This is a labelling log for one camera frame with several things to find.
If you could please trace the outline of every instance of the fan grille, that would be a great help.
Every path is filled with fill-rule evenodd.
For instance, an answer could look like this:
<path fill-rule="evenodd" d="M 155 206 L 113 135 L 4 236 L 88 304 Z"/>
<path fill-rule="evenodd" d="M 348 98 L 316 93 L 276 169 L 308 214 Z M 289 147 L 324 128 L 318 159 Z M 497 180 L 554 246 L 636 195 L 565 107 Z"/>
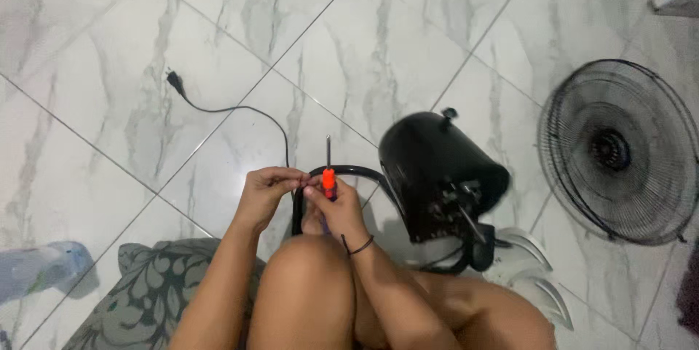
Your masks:
<path fill-rule="evenodd" d="M 538 132 L 549 184 L 597 235 L 662 244 L 697 204 L 697 130 L 677 93 L 633 62 L 585 64 L 549 97 Z"/>

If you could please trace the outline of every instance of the leg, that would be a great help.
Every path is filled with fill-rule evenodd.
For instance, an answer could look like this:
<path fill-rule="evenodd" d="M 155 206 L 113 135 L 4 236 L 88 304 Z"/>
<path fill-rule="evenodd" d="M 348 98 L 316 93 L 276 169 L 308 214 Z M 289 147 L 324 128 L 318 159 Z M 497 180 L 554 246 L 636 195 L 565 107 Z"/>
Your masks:
<path fill-rule="evenodd" d="M 274 253 L 260 279 L 249 349 L 351 349 L 352 270 L 329 237 L 303 235 Z"/>
<path fill-rule="evenodd" d="M 322 232 L 320 212 L 307 207 L 304 234 Z M 471 278 L 408 271 L 415 286 L 454 331 L 465 349 L 553 349 L 552 325 L 527 300 L 496 284 Z M 356 284 L 354 338 L 372 349 L 388 347 L 364 289 Z"/>

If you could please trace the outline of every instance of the orange screwdriver handle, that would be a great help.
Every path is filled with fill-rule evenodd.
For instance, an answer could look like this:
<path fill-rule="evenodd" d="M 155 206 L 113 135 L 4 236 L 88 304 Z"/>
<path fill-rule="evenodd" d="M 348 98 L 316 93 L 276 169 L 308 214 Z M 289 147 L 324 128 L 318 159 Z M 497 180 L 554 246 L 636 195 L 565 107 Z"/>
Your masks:
<path fill-rule="evenodd" d="M 330 201 L 337 199 L 337 185 L 335 184 L 335 170 L 323 170 L 323 194 Z"/>

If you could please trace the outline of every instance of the cushion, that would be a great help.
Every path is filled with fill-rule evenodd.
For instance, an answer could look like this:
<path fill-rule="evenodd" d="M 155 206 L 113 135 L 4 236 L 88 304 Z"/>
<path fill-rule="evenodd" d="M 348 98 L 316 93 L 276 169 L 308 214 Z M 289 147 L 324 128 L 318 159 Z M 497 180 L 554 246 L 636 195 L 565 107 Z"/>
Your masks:
<path fill-rule="evenodd" d="M 68 340 L 65 349 L 167 349 L 182 311 L 187 307 L 219 239 L 161 241 L 119 247 L 122 278 L 98 303 Z M 246 320 L 252 312 L 264 263 L 257 260 L 251 275 Z"/>

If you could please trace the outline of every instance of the screwdriver shaft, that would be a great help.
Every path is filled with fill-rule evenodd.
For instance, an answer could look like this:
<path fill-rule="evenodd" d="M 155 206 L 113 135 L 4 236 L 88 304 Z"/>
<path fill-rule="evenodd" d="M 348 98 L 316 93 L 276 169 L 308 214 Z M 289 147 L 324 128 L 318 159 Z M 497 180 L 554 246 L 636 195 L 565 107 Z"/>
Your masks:
<path fill-rule="evenodd" d="M 330 134 L 328 134 L 325 137 L 325 145 L 326 145 L 326 151 L 327 151 L 327 156 L 328 156 L 328 164 L 325 168 L 330 169 Z"/>

